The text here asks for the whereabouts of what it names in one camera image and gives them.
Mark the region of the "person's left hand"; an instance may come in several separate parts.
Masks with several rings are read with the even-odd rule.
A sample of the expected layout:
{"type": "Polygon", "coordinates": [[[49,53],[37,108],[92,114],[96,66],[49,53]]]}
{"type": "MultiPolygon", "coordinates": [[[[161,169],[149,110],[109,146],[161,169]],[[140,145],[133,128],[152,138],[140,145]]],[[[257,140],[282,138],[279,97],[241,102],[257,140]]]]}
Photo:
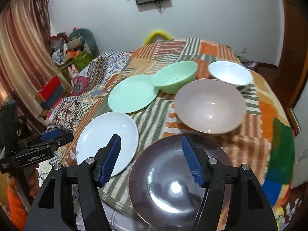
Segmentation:
{"type": "MultiPolygon", "coordinates": [[[[28,178],[28,184],[30,185],[30,195],[35,199],[37,197],[37,194],[39,192],[40,186],[39,186],[39,172],[38,172],[39,164],[35,164],[33,171],[30,174],[30,177],[28,178]]],[[[7,184],[8,188],[11,190],[11,192],[18,197],[17,190],[16,190],[16,182],[14,176],[9,175],[7,177],[7,184]]]]}

